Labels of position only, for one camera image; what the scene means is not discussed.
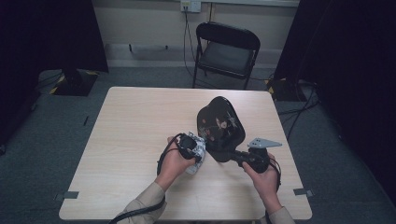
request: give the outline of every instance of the white wall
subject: white wall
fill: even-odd
[[[185,16],[179,1],[93,0],[93,5],[105,44],[183,45]],[[201,13],[188,14],[193,44],[195,28],[209,20],[209,9],[212,21],[251,30],[261,40],[262,49],[269,50],[283,49],[296,11],[296,7],[202,3]]]

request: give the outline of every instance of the person's right hand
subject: person's right hand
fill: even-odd
[[[274,155],[268,153],[268,156],[271,158],[271,163],[275,165]],[[245,172],[253,180],[254,188],[259,193],[268,214],[271,215],[275,211],[281,209],[282,205],[276,194],[277,172],[275,168],[269,165],[264,173],[258,174],[246,162],[243,162],[242,165]]]

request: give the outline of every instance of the wooden table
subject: wooden table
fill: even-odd
[[[294,219],[312,211],[271,95],[266,91],[217,91],[113,87],[109,90],[82,155],[60,217],[65,220],[110,220],[156,177],[157,160],[178,133],[197,133],[198,111],[216,96],[227,98],[247,137],[237,150],[261,137],[283,144],[268,148],[282,169],[278,195]],[[264,215],[250,177],[236,162],[217,163],[206,153],[195,175],[183,174],[166,192],[162,220],[242,220]]]

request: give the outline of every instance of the gray carpet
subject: gray carpet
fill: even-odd
[[[250,80],[247,89],[265,91],[258,79],[273,72],[255,69],[253,77],[257,79]],[[57,73],[44,72],[40,78]],[[35,111],[0,157],[0,223],[68,223],[59,219],[62,203],[54,197],[68,190],[110,87],[191,87],[191,75],[184,67],[110,68],[109,74],[97,78],[88,97],[50,95],[54,79],[39,84],[43,94]],[[233,78],[200,74],[200,79],[221,89],[243,87],[243,81]],[[310,88],[304,92],[308,95]],[[303,102],[276,102],[279,112],[303,106]],[[295,118],[290,116],[280,116],[285,134]],[[313,217],[298,223],[396,223],[396,212],[387,196],[365,165],[339,140],[337,131],[335,121],[318,105],[301,114],[290,134],[290,149],[303,184],[315,193],[309,198]]]

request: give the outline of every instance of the forearm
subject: forearm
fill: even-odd
[[[269,218],[272,224],[295,224],[289,211],[285,207],[282,207],[274,213],[270,214]],[[262,217],[260,221],[262,224],[267,223],[265,217]]]
[[[157,183],[152,183],[149,185],[139,196],[136,197],[136,199],[132,200],[126,207],[125,209],[120,213],[124,214],[130,211],[134,211],[140,208],[146,208],[153,206],[155,204],[158,204],[161,202],[165,195],[165,192],[161,188],[160,185]],[[145,223],[145,224],[150,224],[154,223],[163,213],[163,210],[165,209],[166,203],[163,205],[158,210],[155,210],[150,213],[138,215],[135,217],[129,217],[125,218],[122,221],[119,221],[119,224],[123,223]]]

